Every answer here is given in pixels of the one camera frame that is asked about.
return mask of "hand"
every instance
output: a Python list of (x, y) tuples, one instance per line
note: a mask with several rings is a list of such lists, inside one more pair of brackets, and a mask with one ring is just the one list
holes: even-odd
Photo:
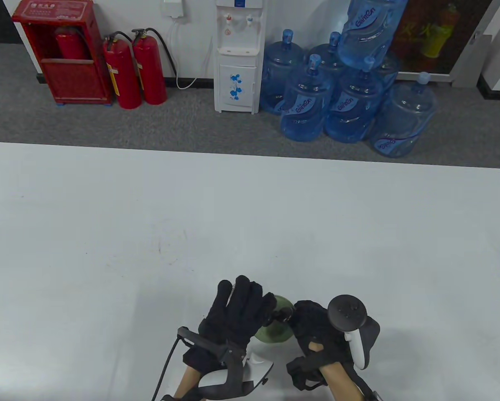
[(289, 326), (305, 356), (324, 349), (329, 363), (352, 361), (343, 333), (332, 327), (328, 311), (317, 302), (304, 300), (294, 304)]
[[(207, 317), (198, 327), (198, 334), (215, 344), (231, 342), (246, 350), (252, 336), (275, 307), (274, 295), (269, 292), (263, 296), (263, 288), (247, 277), (237, 277), (235, 288), (223, 280), (218, 283), (217, 295)], [(222, 369), (213, 354), (198, 346), (191, 347), (183, 355), (183, 362), (202, 375)]]

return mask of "white water dispenser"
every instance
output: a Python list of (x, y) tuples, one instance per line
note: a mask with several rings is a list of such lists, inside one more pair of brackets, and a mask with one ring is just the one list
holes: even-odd
[(259, 111), (267, 0), (215, 0), (215, 110)]

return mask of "white table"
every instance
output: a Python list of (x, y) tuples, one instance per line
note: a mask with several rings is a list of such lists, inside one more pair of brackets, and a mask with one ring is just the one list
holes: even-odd
[[(0, 143), (0, 400), (149, 401), (239, 274), (361, 298), (386, 401), (500, 401), (500, 170)], [(327, 394), (296, 342), (250, 346), (276, 365), (245, 401)]]

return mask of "wall baseboard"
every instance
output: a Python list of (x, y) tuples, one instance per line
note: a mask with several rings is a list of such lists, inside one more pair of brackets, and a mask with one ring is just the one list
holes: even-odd
[(479, 88), (484, 99), (500, 100), (500, 90), (492, 90), (482, 75), (479, 78), (479, 82), (477, 82), (477, 88)]
[[(44, 76), (44, 74), (37, 74), (36, 79), (38, 80), (39, 84), (47, 84), (46, 77)], [(193, 80), (194, 80), (193, 78), (180, 78), (179, 86), (181, 86), (181, 88), (185, 88), (186, 86), (190, 85)], [(176, 78), (165, 78), (164, 82), (166, 82), (167, 88), (176, 88)], [(191, 88), (213, 89), (214, 81), (211, 78), (198, 78), (196, 82), (192, 84)]]
[(44, 76), (44, 74), (37, 74), (36, 80), (38, 81), (39, 84), (47, 84), (46, 77)]

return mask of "blue flower pattern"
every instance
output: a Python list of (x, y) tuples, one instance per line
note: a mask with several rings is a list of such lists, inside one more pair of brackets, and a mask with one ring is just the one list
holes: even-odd
[(230, 88), (231, 100), (239, 100), (239, 94), (242, 93), (242, 89), (239, 88), (239, 84), (242, 84), (242, 81), (240, 80), (241, 76), (240, 74), (231, 75), (230, 78), (233, 81)]

